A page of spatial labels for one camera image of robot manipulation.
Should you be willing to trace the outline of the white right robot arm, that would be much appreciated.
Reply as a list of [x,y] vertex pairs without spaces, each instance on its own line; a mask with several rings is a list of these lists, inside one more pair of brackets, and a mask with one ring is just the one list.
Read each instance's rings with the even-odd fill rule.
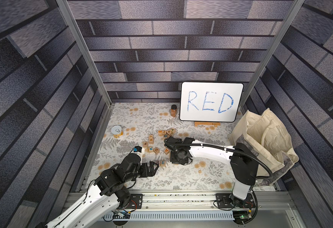
[[170,150],[173,163],[187,165],[195,158],[203,158],[231,165],[235,176],[230,202],[235,208],[254,206],[247,201],[249,192],[256,183],[259,163],[257,158],[242,143],[235,146],[220,146],[198,141],[194,138],[179,139],[169,137],[164,140],[165,146]]

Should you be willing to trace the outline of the wooden block letter E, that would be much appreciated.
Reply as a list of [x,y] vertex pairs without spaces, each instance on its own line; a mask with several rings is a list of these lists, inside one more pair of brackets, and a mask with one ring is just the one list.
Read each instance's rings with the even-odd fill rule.
[[165,160],[160,160],[159,164],[161,167],[166,167],[166,161]]

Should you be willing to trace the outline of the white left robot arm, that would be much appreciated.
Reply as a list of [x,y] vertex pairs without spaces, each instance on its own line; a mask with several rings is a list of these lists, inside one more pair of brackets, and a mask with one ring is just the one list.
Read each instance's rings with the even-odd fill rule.
[[125,208],[130,201],[130,192],[124,186],[125,183],[136,181],[137,178],[153,177],[159,168],[159,164],[153,161],[143,163],[144,153],[141,146],[133,148],[121,163],[104,170],[91,181],[86,193],[65,212],[36,227],[88,228],[102,216]]

